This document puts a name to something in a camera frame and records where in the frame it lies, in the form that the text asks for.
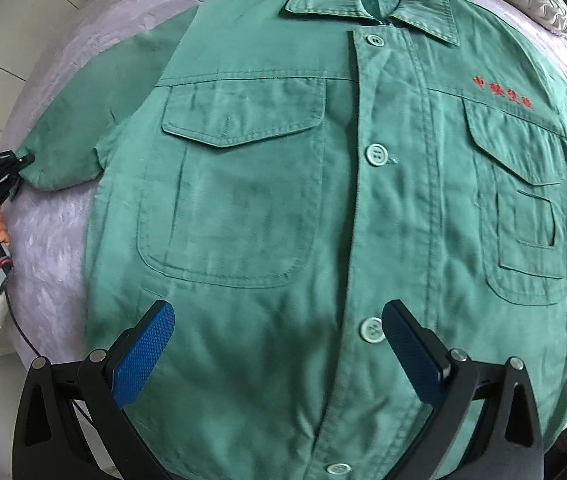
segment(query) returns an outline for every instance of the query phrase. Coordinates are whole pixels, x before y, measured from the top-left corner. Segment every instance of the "black cable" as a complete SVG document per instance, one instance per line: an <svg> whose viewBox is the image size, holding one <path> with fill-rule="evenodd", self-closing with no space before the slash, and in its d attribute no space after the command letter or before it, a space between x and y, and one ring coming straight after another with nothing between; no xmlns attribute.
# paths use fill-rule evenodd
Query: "black cable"
<svg viewBox="0 0 567 480"><path fill-rule="evenodd" d="M26 344L28 346L30 346L30 349L35 353L35 355L37 357L41 357L42 355L39 353L39 350L37 350L35 348L35 346L30 342L30 339L27 338L26 334L24 334L24 331L21 329L21 327L19 326L19 323L17 322L17 319L15 318L15 313L12 310L12 305L10 304L10 297L8 296L8 291L4 290L4 296L6 297L6 304L8 305L8 312L10 314L10 317L12 319L12 322L15 324L15 327L17 329L17 331L19 332L19 335L22 336L23 340L26 342ZM75 408L77 408L77 410L81 413L81 415L83 415L83 417L87 420L87 422L94 428L95 425L93 423L93 421L91 420L91 418L89 416L86 415L86 413L84 413L84 411L80 408L80 406L77 404L77 401L72 399L72 403L74 404Z"/></svg>

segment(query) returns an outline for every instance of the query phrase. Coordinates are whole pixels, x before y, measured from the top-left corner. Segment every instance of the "bed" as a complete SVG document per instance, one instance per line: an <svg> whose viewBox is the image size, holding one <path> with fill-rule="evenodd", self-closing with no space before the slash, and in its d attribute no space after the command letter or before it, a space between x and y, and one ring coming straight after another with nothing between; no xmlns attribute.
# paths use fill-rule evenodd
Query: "bed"
<svg viewBox="0 0 567 480"><path fill-rule="evenodd" d="M8 120L0 148L16 149L56 94L94 55L202 1L89 0L40 58ZM551 34L503 0L471 1L521 30L567 78L567 36ZM91 182L56 193L24 186L18 199L6 206L16 261L10 289L14 311L23 331L52 362L86 355L81 260L96 186ZM22 361L29 365L35 357L32 350L13 326L9 330Z"/></svg>

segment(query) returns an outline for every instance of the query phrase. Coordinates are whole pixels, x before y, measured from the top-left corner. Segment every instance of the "chest pocket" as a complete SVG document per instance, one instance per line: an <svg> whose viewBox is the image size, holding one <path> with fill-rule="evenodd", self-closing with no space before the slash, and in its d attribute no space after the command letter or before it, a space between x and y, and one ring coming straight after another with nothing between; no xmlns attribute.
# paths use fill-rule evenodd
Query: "chest pocket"
<svg viewBox="0 0 567 480"><path fill-rule="evenodd" d="M484 269L511 303L547 305L567 294L565 161L556 133L465 100L481 206Z"/></svg>
<svg viewBox="0 0 567 480"><path fill-rule="evenodd" d="M325 81L213 80L166 91L145 173L142 258L193 282L286 284L317 229Z"/></svg>

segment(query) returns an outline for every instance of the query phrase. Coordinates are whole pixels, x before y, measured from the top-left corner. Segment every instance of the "green work jacket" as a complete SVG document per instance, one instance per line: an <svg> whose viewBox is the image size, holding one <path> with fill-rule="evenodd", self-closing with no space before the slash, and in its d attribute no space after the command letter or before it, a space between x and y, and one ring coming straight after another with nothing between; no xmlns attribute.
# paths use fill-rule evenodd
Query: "green work jacket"
<svg viewBox="0 0 567 480"><path fill-rule="evenodd" d="M191 480L379 480L429 414L400 299L567 420L567 82L468 0L208 0L94 57L24 176L101 175L87 344L177 326L127 412ZM478 409L445 465L454 466Z"/></svg>

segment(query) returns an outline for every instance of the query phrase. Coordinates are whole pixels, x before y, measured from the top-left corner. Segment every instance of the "stitching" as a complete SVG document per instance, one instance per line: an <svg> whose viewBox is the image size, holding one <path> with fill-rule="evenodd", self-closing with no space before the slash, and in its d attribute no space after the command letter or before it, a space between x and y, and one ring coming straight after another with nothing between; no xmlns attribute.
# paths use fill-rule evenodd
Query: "stitching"
<svg viewBox="0 0 567 480"><path fill-rule="evenodd" d="M447 3L447 5L445 5L445 16L448 22L448 26L452 31L456 32L456 34L451 34L451 37L455 36L455 38L458 41L459 31L457 30L457 24L454 22L454 15L452 14L452 5L450 3L450 0L441 0L441 1Z"/></svg>
<svg viewBox="0 0 567 480"><path fill-rule="evenodd" d="M302 129L302 128L306 128L306 127L311 128L313 126L317 126L317 123L321 121L322 117L323 117L323 115L314 115L314 116L312 116L311 118L309 118L308 120L306 120L302 123L292 123L292 124L287 124L286 126L279 126L278 128L271 128L269 130L262 130L260 132L254 133L250 136L230 137L230 139L223 139L225 141L224 144L215 144L215 145L216 146L225 146L225 147L230 148L230 147L233 147L233 146L246 144L247 142L250 142L252 140L259 140L261 137L263 137L265 135L269 135L269 134L276 134L276 133L281 133L281 132L293 133L293 130ZM169 126L171 126L173 129L175 129L177 131L174 132L172 130L168 130L167 128ZM167 133L175 134L175 135L179 135L179 130L182 130L182 131L185 131L185 132L198 134L202 137L208 137L209 139L221 140L219 137L215 137L215 136L212 136L210 134L205 134L205 133L200 132L198 130L191 130L191 129L185 127L185 126L178 126L178 125L170 123L170 122L164 123L163 129Z"/></svg>
<svg viewBox="0 0 567 480"><path fill-rule="evenodd" d="M548 130L549 132L556 134L557 136L567 137L567 135L563 131L563 128L561 128L561 126L559 126L558 124L545 120L544 118L539 117L531 110L521 108L518 105L513 105L510 102L503 101L499 103L492 100L487 100L466 89L459 88L456 86L446 85L444 83L436 83L433 81L428 81L426 82L426 85L429 90L432 90L434 92L441 92L443 94L454 95L456 97L460 97L468 101L473 101L476 103L489 106L491 108L496 108L506 114L517 117L518 119L528 121L529 123L534 123L540 128Z"/></svg>
<svg viewBox="0 0 567 480"><path fill-rule="evenodd" d="M513 168L515 164L513 164L513 160L509 155L503 156L503 154L500 154L500 156L497 156L495 153L493 153L493 151L495 150L490 150L488 149L488 147L485 146L486 142L483 142L483 137L481 137L481 134L479 133L479 131L481 131L481 128L477 127L475 118L468 113L468 110L466 110L466 121L468 124L468 131L470 132L470 136L472 137L476 145L478 145L483 151L488 153L491 158L495 158L496 160L498 160L499 163L504 165L506 168L508 168L509 171L515 173L517 176L519 176L520 178L531 184L531 186L542 186L545 184L560 184L561 182L563 182L563 179L565 177L563 164L561 164L557 168L554 168L555 169L554 172L551 172L551 170L548 170L546 172L546 173L551 173L551 176L544 175L543 169L541 170L541 174L539 174L539 172L531 171L529 170L529 168L525 168L526 170L528 170L525 172L525 175L519 174L519 171L517 171L519 170L519 168ZM548 146L551 146L551 144L554 141L555 141L554 137L548 137ZM532 158L530 156L527 156L527 160L529 162L532 162Z"/></svg>
<svg viewBox="0 0 567 480"><path fill-rule="evenodd" d="M513 199L513 197L516 193L522 193L522 194L524 194L526 196L530 196L532 198L540 198L540 199L548 202L551 207L553 205L552 200L550 200L546 197L540 197L540 196L532 195L532 194L524 192L520 189L516 189L516 190L504 189L504 184L501 181L497 182L497 187L498 187L497 203L498 204L503 203L503 206L506 206L509 209L509 212L507 214L502 214L500 209L498 211L498 213L499 213L498 236L499 236L499 261L500 261L499 267L502 268L502 269L508 269L508 270L513 270L513 271L516 271L516 272L522 272L524 274L529 274L533 277L543 278L545 280L545 283L552 283L552 282L549 282L548 280L553 280L553 279L554 280L563 280L563 279L565 279L565 277L566 277L566 258L565 258L565 256L566 255L564 254L564 251L562 250L562 248L564 246L563 243L557 243L558 240L555 238L553 245L543 246L543 245L539 245L539 244L532 244L532 243L529 243L529 242L524 242L524 241L520 240L518 238L518 236L516 235L516 225L515 225L515 222L516 222L516 220L515 220L516 204L514 203L514 199ZM553 211L553 223L559 224L560 221L563 221L563 217L554 214L554 211ZM512 227L512 232L515 236L511 237L511 236L508 236L507 234L505 234L503 232L504 230L507 229L506 226ZM507 248L503 248L502 237L504 238L504 243L507 245ZM545 270L545 273L544 273L543 270L538 270L538 269L536 269L534 272L532 272L532 270L526 271L526 270L522 270L520 268L517 268L518 266L517 267L508 266L511 260L508 257L506 257L506 254L510 253L509 249L513 248L513 244L515 243L515 241L516 241L517 244L521 244L525 247L532 248L533 251L534 251L534 249L540 249L540 250L542 250L541 254L544 254L544 251L546 251L544 261L548 265L553 265L555 267L558 267L559 271L563 275L557 275L560 272L555 272L554 275L550 275L550 273L547 270ZM521 254L528 254L528 253L531 252L531 250L526 250L525 248L522 248L521 251L522 251ZM503 288L505 290L510 290L506 286L503 286ZM520 292L516 292L514 290L511 290L511 292L513 292L515 294L520 294ZM548 296L548 293L543 294L541 296L543 296L543 297Z"/></svg>
<svg viewBox="0 0 567 480"><path fill-rule="evenodd" d="M316 137L317 137L319 131L320 130L317 129L317 131L313 135L313 140L312 140L313 143L317 142ZM323 142L323 129L322 128L321 128L321 137L322 137L322 142ZM321 153L318 153L317 155L318 155L318 158L319 158L318 166L320 166L320 170L318 170L318 171L323 171L323 148L321 149ZM146 169L146 174L144 176L145 181L147 181L147 176L148 175L147 175L147 169ZM318 222L318 219L319 219L319 207L321 205L321 178L318 179L318 183L315 183L314 187L317 188L318 186L319 186L319 189L315 192L315 195L316 195L315 202L313 202L313 208L316 210L316 213L313 215L314 216L314 219L313 219L314 228L312 230L310 230L310 229L307 230L307 231L311 231L311 232L308 232L305 236L306 238L308 238L308 237L312 237L312 238L310 240L305 240L305 247L303 249L302 256L295 258L294 264L292 264L292 266L288 270L286 270L286 272L281 272L281 273L278 273L278 274L269 274L267 276L250 277L250 276L231 276L231 275L225 275L225 274L209 274L209 273L204 273L204 272L198 272L196 270L184 269L182 267L169 266L168 264L158 260L152 254L148 253L148 251L146 250L145 247L142 247L142 238L144 238L146 244L148 244L147 235L148 235L148 232L150 232L150 229L148 228L147 216L144 216L142 214L142 208L139 209L138 224L140 226L144 226L145 229L144 229L144 232L139 233L138 236L137 236L137 244L136 245L137 245L138 253L141 256L142 261L144 261L144 263L148 267L159 272L160 274L163 274L164 276L168 276L168 277L171 277L171 278L178 278L178 279L183 279L183 280L197 282L197 283L230 286L230 287L234 287L234 288L250 287L250 285L245 284L246 282L251 283L252 288L270 288L272 286L284 285L285 282L287 281L287 279L289 279L289 276L291 274L293 274L298 269L301 269L305 266L305 264L307 263L307 260L310 256L310 253L311 253L311 250L312 250L312 247L313 247L313 238L315 238L315 234L316 234L316 231L318 229L317 222ZM166 269L159 268L162 265L163 265L163 267L167 267L167 268L172 269L174 272L178 272L180 275L176 276L174 274L169 273L168 270L166 270ZM230 283L222 283L223 280L227 280L227 282L230 282Z"/></svg>
<svg viewBox="0 0 567 480"><path fill-rule="evenodd" d="M429 306L431 304L431 298L429 297L430 294L432 293L432 289L433 289L433 270L434 270L434 265L432 263L433 261L433 257L434 257L434 251L435 251L435 243L433 240L433 237L435 237L435 232L441 232L441 224L443 222L442 218L441 218L441 210L439 210L439 215L438 218L435 219L436 217L436 206L433 204L433 201L436 200L434 199L434 197L438 196L438 191L440 189L440 183L441 183L441 176L438 174L438 159L437 159L437 155L436 155L436 139L433 142L433 130L430 129L430 133L431 135L428 135L428 130L427 127L425 126L427 118L430 117L431 121L432 121L432 111L430 110L430 99L429 96L427 95L427 91L425 90L425 69L423 67L423 64L420 62L419 56L417 56L416 54L416 47L414 46L414 44L412 43L412 37L410 36L410 34L402 34L402 37L404 37L404 41L406 41L407 47L408 47L408 53L409 56L412 58L412 62L413 65L415 66L415 68L417 69L417 77L420 79L419 81L419 91L421 94L421 103L422 103L422 110L421 110L421 114L422 114L422 127L423 127L423 133L424 133L424 139L425 139L425 146L426 146L426 152L429 156L429 161L431 164L428 165L429 170L431 170L431 177L429 179L429 191L431 194L430 197L430 232L431 232L431 240L429 243L429 253L428 253L428 261L429 261L429 265L428 265L428 277L426 280L426 287L428 290L428 295L426 296L426 306ZM429 107L429 111L428 113L426 113L425 110L425 106ZM430 316L433 316L433 328L432 330L437 333L438 332L438 319L436 315L433 315L433 313L428 313L426 312L426 320L430 321Z"/></svg>
<svg viewBox="0 0 567 480"><path fill-rule="evenodd" d="M566 245L567 245L567 221L566 221L565 227L566 227ZM566 378L566 371L567 371L567 305L566 305L566 311L565 311L565 314L564 314L564 320L566 322L566 324L564 325L566 327L566 355L563 359L563 361L564 361L563 370L561 370L561 378L562 378L561 384L566 383L565 378ZM559 389L559 393L557 394L557 402L555 403L555 409L553 410L553 413L557 413L557 408L559 406L559 403L561 402L562 397L563 397L563 393L561 392L561 389ZM566 422L566 421L567 421L567 410L566 410L566 414L564 415L563 422Z"/></svg>
<svg viewBox="0 0 567 480"><path fill-rule="evenodd" d="M299 10L298 14L334 14L337 16L355 16L357 18L368 18L369 20L374 20L374 18L366 13L361 12L360 10L345 10L345 9L304 9Z"/></svg>
<svg viewBox="0 0 567 480"><path fill-rule="evenodd" d="M357 63L357 73L361 72L361 59L360 56L356 56ZM359 92L358 99L356 102L356 111L361 112L361 92ZM358 160L360 157L359 147L357 148ZM355 265L355 258L353 254L358 254L358 230L356 228L356 213L361 209L361 179L356 178L356 190L355 190L355 207L353 212L353 232L350 241L350 252L348 261L348 273L347 273L347 284L346 284L346 295L344 299L343 306L343 326L347 326L348 321L352 320L353 307L351 306L351 295L348 291L352 289L351 284L354 279L355 273L353 272L353 266ZM314 463L321 463L323 466L329 459L326 444L329 446L329 441L331 437L335 434L335 429L339 425L340 415L343 412L343 407L345 406L348 398L348 393L350 390L350 384L352 382L353 374L355 373L355 366L353 359L355 357L356 347L354 345L354 340L348 336L346 330L342 331L342 337L339 345L339 352L337 356L337 368L335 371L335 380L332 385L332 390L328 398L328 403L326 407L326 412L319 427L319 433L315 441L315 446L312 450L311 461Z"/></svg>
<svg viewBox="0 0 567 480"><path fill-rule="evenodd" d="M278 70L251 70L248 72L209 72L193 75L161 78L156 86L182 86L192 83L204 83L207 81L222 80L252 80L270 78L322 78L343 79L346 81L357 81L352 75L337 70L305 70L305 69L278 69Z"/></svg>
<svg viewBox="0 0 567 480"><path fill-rule="evenodd" d="M474 161L475 161L475 170L477 172L477 180L479 184L479 202L481 206L479 208L480 213L480 232L481 232L481 245L482 245L482 253L484 258L484 272L486 273L486 280L490 287L495 291L495 293L503 298L504 300L515 303L519 305L526 305L526 306L544 306L548 304L555 304L561 301L563 298L564 293L567 291L566 279L561 278L557 280L558 282L563 282L563 284L558 287L556 290L552 292L547 292L545 294L522 294L521 292L516 292L515 290L511 290L507 286L503 285L503 277L501 276L500 269L501 267L496 264L496 261L499 257L499 249L494 248L494 244L492 241L490 243L486 243L486 231L489 228L489 218L487 218L486 214L486 196L485 192L482 192L482 187L486 186L487 184L491 183L492 189L495 193L498 193L498 180L495 174L496 169L494 165L492 165L487 160L481 160L481 153L475 152L474 153ZM481 164L490 164L490 167L487 168L487 174L482 169L479 170ZM495 219L497 221L497 228L499 228L499 212L495 212ZM542 301L545 303L542 304L535 304L531 305L531 301Z"/></svg>
<svg viewBox="0 0 567 480"><path fill-rule="evenodd" d="M319 158L320 158L320 164L319 167L317 168L317 172L314 175L315 178L315 185L313 186L314 189L317 190L316 193L316 205L313 206L314 209L314 216L315 216L315 224L314 224L314 229L313 232L311 234L311 247L309 250L309 253L312 250L312 247L314 246L314 243L317 239L317 231L319 230L319 223L320 223L320 219L321 219L321 205L322 205L322 197L323 197L323 170L324 170L324 148L325 148L325 123L322 124L321 126L321 135L319 136L319 142L316 143L317 146L317 150L318 152L320 152L319 154ZM332 398L333 394L334 394L334 390L335 390L335 384L337 383L337 380L334 381L333 383L333 388L331 390L331 394L330 394L330 398ZM330 405L329 405L330 400L328 401L328 407L326 409L326 413L329 411L330 409ZM315 446L313 446L311 455L310 455L310 460L308 460L308 465L305 468L303 477L306 478L309 475L309 472L311 471L312 467L313 467L313 463L317 462L317 457L318 456L325 456L327 458L327 455L325 454L325 452L323 452L321 450L321 434L324 431L324 426L322 425L322 427L320 427L319 429L319 434L317 436L317 439L315 441Z"/></svg>

